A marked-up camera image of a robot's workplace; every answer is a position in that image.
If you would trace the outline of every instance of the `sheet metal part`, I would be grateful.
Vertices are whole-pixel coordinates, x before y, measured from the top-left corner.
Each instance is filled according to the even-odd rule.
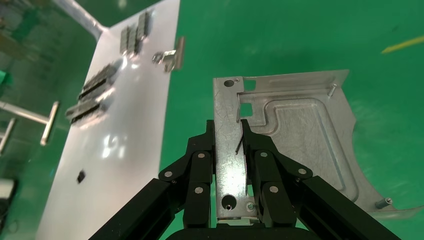
[[[110,105],[89,124],[70,127],[37,240],[89,239],[158,176],[170,74],[152,64],[152,56],[174,47],[179,5],[179,0],[160,1],[100,36],[86,83],[119,62],[114,92],[106,99]],[[122,56],[121,31],[136,25],[144,12],[153,13],[149,41],[137,57]],[[85,178],[78,184],[82,170]]]
[[[423,208],[376,207],[376,202],[385,198],[365,178],[353,151],[356,119],[341,88],[348,73],[335,70],[214,79],[217,206],[227,194],[236,197],[237,205],[248,198],[243,194],[245,160],[235,155],[235,149],[242,134],[241,104],[251,104],[253,115],[242,118],[253,132],[271,136],[279,152],[310,168],[373,217],[408,218]],[[254,90],[245,91],[245,81],[255,81]],[[218,220],[235,214],[251,216],[241,210],[217,207],[216,211]]]
[[[165,73],[170,73],[173,70],[180,70],[183,67],[185,46],[186,39],[182,36],[178,38],[174,50],[158,51],[153,55],[151,61],[157,65],[163,64]]]

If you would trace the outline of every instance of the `metal rod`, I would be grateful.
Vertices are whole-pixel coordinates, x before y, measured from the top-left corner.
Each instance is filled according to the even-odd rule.
[[[330,89],[330,91],[328,92],[328,96],[329,96],[329,97],[333,96],[334,92],[336,91],[336,88],[337,88],[337,84],[333,84],[333,85],[331,85],[331,89]]]
[[[0,101],[0,109],[6,110],[8,112],[11,112],[13,114],[19,115],[21,117],[24,117],[36,122],[39,122],[41,124],[47,124],[49,122],[49,119],[45,116],[42,116],[32,111],[28,111],[26,109],[9,104],[4,101]]]
[[[3,149],[5,148],[6,142],[9,139],[9,135],[11,134],[11,131],[12,131],[12,128],[13,128],[13,125],[14,124],[15,124],[15,119],[12,118],[9,121],[9,124],[7,125],[6,132],[4,133],[4,136],[1,137],[1,141],[0,141],[0,156],[3,153]]]
[[[99,21],[91,16],[90,13],[88,13],[75,0],[53,0],[53,2],[56,3],[59,8],[61,8],[71,18],[78,22],[89,33],[91,33],[96,41],[99,40],[103,31],[107,30],[107,27],[104,27],[102,24],[100,24]]]
[[[58,111],[59,102],[55,101],[53,106],[51,107],[50,116],[48,117],[48,122],[45,125],[44,132],[42,133],[40,144],[45,146],[47,143],[47,139],[50,135],[50,130],[52,129],[53,121],[55,120],[56,112]]]

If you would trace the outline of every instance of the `metal bracket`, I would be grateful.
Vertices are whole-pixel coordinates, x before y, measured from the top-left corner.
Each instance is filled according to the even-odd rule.
[[[159,51],[153,55],[151,61],[154,64],[164,64],[165,73],[173,70],[180,70],[183,67],[184,48],[186,46],[186,38],[180,37],[177,40],[175,50]]]
[[[55,101],[53,103],[53,106],[51,107],[50,115],[48,117],[42,116],[40,114],[37,114],[32,111],[28,111],[26,109],[23,109],[21,107],[9,104],[7,102],[0,101],[0,109],[6,110],[8,112],[11,112],[13,114],[19,115],[21,117],[24,117],[26,119],[39,122],[41,124],[45,124],[44,132],[42,133],[40,145],[44,146],[47,144],[47,139],[49,138],[50,130],[53,125],[53,121],[55,120],[56,112],[58,111],[59,102]]]

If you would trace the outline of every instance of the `green floor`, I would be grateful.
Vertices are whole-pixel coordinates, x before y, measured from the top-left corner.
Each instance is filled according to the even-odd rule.
[[[110,26],[151,2],[82,4]],[[181,0],[179,11],[177,35],[186,37],[186,48],[183,69],[171,77],[162,167],[182,156],[187,138],[213,119],[214,77],[350,69],[343,90],[357,118],[353,145],[362,171],[396,208],[424,205],[424,44],[381,53],[424,35],[424,1]],[[61,59],[61,118],[75,103],[94,48],[78,28]],[[23,167],[0,239],[34,239],[66,140],[63,125],[58,121],[50,144],[34,150]],[[424,212],[383,224],[403,240],[424,238]],[[179,214],[165,236],[181,227]]]

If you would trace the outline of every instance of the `small bracket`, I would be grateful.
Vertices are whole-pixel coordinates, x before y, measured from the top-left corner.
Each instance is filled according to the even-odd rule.
[[[151,61],[156,65],[164,64],[165,73],[180,70],[183,67],[185,45],[186,38],[182,36],[178,38],[175,50],[159,51],[153,55]]]

